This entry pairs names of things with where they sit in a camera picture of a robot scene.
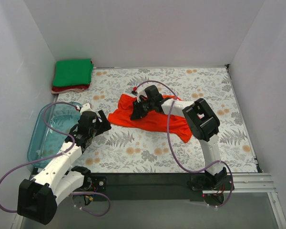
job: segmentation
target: transparent blue basket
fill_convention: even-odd
[[[70,103],[81,107],[79,103]],[[50,130],[44,123],[42,115],[47,106],[44,106],[38,114],[28,150],[28,161],[57,154],[66,138],[65,135]],[[56,104],[47,110],[45,117],[51,127],[69,133],[69,130],[78,123],[80,113],[67,104]],[[33,166],[45,168],[49,162],[50,160],[45,160],[35,163]]]

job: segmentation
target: folded towel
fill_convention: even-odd
[[[68,86],[68,87],[52,87],[52,94],[62,94],[66,92],[83,92],[88,89],[90,84],[88,85],[77,85],[77,86]]]
[[[57,61],[54,87],[90,84],[93,64],[90,59]]]
[[[156,111],[148,112],[148,115],[139,120],[130,120],[133,113],[133,102],[136,97],[130,97],[122,94],[118,103],[118,109],[109,114],[108,121],[111,124],[124,127],[137,127],[148,131],[166,132],[167,115],[157,113]],[[171,115],[170,117],[170,133],[177,134],[184,142],[188,142],[192,137],[192,132],[185,118]]]

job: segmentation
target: green cloth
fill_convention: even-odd
[[[57,61],[53,86],[90,84],[92,69],[90,59]]]

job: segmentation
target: red cloth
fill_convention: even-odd
[[[83,92],[88,89],[90,84],[82,84],[76,86],[66,86],[66,87],[52,87],[52,94],[61,94],[66,92]]]
[[[109,114],[108,121],[115,125],[124,127],[136,127],[147,131],[166,132],[167,115],[157,113],[156,111],[148,112],[148,115],[139,120],[130,120],[133,113],[133,101],[136,97],[122,94],[118,103],[118,109]],[[192,137],[192,132],[185,118],[171,115],[170,133],[177,134],[184,142],[188,142]]]

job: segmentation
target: floral tablecloth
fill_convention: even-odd
[[[117,109],[122,93],[131,94],[134,86],[146,80],[158,80],[171,87],[182,100],[204,98],[220,119],[219,149],[232,172],[257,172],[244,123],[225,68],[198,69],[94,69],[90,88],[82,93],[60,94],[58,101],[91,102],[94,111],[108,116]],[[159,84],[160,93],[170,94]],[[171,134],[180,162],[188,169],[204,167],[204,157],[194,137],[184,143]],[[91,146],[75,162],[92,172],[173,173],[183,172],[168,147],[166,133],[112,125],[95,137]]]

